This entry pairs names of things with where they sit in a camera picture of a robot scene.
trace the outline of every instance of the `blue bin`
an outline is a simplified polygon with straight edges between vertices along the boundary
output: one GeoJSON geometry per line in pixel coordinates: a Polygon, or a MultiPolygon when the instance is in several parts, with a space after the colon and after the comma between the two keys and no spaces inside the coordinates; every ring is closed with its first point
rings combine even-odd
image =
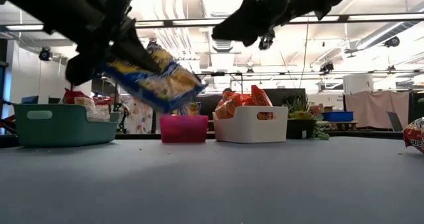
{"type": "Polygon", "coordinates": [[[344,122],[344,121],[353,121],[353,112],[343,111],[343,112],[325,112],[324,121],[331,122],[344,122]]]}

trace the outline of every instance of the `gray tabletop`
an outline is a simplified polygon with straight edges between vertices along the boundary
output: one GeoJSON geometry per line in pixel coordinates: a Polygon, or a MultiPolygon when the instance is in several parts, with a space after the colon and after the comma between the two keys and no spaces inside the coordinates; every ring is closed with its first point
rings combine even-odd
{"type": "Polygon", "coordinates": [[[0,175],[1,224],[424,223],[424,155],[401,140],[9,148],[0,175]]]}

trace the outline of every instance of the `white storage box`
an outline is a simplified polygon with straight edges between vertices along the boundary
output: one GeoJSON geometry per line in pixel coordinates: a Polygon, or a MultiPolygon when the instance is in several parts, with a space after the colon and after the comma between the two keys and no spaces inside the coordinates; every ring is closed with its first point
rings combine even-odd
{"type": "Polygon", "coordinates": [[[234,117],[230,119],[218,119],[213,113],[215,138],[237,143],[285,142],[287,119],[287,107],[236,107],[234,117]],[[260,112],[272,112],[274,119],[259,120],[260,112]]]}

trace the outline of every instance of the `magenta container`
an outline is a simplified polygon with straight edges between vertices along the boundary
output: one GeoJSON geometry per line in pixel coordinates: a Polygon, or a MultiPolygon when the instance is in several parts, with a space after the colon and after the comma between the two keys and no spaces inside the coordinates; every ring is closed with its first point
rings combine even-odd
{"type": "Polygon", "coordinates": [[[164,143],[202,143],[206,141],[207,115],[162,115],[160,138],[164,143]]]}

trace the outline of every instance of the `blue-gray surface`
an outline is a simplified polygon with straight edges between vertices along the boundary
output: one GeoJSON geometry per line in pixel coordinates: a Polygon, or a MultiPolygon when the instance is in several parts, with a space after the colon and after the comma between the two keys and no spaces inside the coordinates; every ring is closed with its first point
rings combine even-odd
{"type": "Polygon", "coordinates": [[[0,223],[424,223],[424,155],[401,140],[116,143],[0,150],[0,223]]]}

